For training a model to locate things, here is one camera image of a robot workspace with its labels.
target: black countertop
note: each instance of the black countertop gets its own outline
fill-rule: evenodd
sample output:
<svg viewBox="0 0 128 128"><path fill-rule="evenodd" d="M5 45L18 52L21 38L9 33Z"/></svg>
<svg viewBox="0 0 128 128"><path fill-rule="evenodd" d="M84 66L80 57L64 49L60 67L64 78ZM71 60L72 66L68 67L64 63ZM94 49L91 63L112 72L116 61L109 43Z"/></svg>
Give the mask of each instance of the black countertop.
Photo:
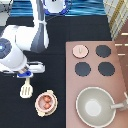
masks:
<svg viewBox="0 0 128 128"><path fill-rule="evenodd" d="M7 25L30 27L33 17L9 17ZM24 52L30 61L41 61L46 66L45 73L35 74L31 79L34 92L30 99L20 97L25 79L0 75L1 128L66 128L65 43L111 40L107 16L58 17L48 21L47 30L50 44L46 51L41 54ZM34 104L38 95L48 89L57 96L58 108L51 116L41 118Z"/></svg>

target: stove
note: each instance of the stove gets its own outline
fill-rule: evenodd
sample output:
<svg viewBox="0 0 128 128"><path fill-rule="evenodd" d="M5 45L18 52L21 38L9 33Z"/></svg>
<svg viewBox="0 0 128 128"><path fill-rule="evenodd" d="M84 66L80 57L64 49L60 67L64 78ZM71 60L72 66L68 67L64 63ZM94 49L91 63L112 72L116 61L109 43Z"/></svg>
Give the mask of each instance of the stove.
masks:
<svg viewBox="0 0 128 128"><path fill-rule="evenodd" d="M66 43L66 128L90 128L78 116L76 99L87 87L106 90L122 102L126 87L114 41ZM107 128L128 128L128 111L118 111Z"/></svg>

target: black burner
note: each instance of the black burner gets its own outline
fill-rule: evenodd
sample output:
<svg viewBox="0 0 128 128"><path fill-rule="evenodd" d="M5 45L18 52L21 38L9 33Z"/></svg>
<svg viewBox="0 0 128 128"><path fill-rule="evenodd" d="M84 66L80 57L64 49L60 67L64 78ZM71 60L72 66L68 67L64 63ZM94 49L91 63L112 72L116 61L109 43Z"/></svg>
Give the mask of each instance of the black burner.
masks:
<svg viewBox="0 0 128 128"><path fill-rule="evenodd" d="M91 71L89 64L86 62L79 62L75 66L75 72L79 76L87 76Z"/></svg>
<svg viewBox="0 0 128 128"><path fill-rule="evenodd" d="M112 76L115 72L114 66L109 62L100 63L98 70L103 76Z"/></svg>
<svg viewBox="0 0 128 128"><path fill-rule="evenodd" d="M99 45L96 48L96 54L100 57L108 57L111 54L111 49L106 45Z"/></svg>

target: small bowl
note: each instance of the small bowl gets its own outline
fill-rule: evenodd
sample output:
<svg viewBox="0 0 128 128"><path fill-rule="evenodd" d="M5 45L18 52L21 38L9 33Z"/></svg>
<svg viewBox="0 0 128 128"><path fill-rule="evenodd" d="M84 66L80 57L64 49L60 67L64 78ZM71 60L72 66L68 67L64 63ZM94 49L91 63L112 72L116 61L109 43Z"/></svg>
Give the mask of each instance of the small bowl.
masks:
<svg viewBox="0 0 128 128"><path fill-rule="evenodd" d="M44 96L49 96L51 98L51 101L49 102L49 104L51 106L48 109L44 108L44 105L46 104L46 102L44 101ZM36 107L36 110L37 110L39 116L42 115L42 117L43 117L44 115L45 116L50 115L57 108L57 98L55 97L55 95L53 94L53 92L51 90L44 92L44 93L40 94L38 96L38 98L36 99L35 107Z"/></svg>

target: white floor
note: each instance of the white floor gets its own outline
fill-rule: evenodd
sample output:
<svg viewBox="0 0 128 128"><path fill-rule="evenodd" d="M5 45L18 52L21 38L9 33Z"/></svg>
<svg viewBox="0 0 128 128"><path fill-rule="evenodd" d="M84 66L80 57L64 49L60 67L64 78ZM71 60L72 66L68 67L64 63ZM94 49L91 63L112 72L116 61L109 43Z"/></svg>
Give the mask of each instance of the white floor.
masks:
<svg viewBox="0 0 128 128"><path fill-rule="evenodd" d="M0 13L0 26L5 26L9 15L6 12Z"/></svg>

